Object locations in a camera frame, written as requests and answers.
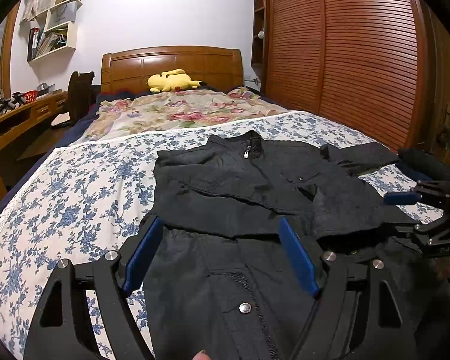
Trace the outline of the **person left hand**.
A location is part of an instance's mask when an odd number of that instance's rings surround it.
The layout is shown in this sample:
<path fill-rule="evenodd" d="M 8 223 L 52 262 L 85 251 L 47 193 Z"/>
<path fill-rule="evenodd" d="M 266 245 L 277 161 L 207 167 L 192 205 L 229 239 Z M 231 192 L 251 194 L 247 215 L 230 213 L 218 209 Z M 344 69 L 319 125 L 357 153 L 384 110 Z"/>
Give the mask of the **person left hand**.
<path fill-rule="evenodd" d="M 199 351 L 194 357 L 193 360 L 211 360 L 206 351 L 203 349 Z"/>

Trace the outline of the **person right hand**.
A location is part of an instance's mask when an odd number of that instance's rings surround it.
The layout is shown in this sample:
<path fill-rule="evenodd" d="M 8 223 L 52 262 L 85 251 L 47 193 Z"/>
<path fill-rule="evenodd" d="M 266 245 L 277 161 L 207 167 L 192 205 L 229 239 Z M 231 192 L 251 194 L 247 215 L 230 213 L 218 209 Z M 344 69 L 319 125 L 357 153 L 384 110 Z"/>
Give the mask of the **person right hand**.
<path fill-rule="evenodd" d="M 433 271 L 439 281 L 450 282 L 450 256 L 434 258 Z"/>

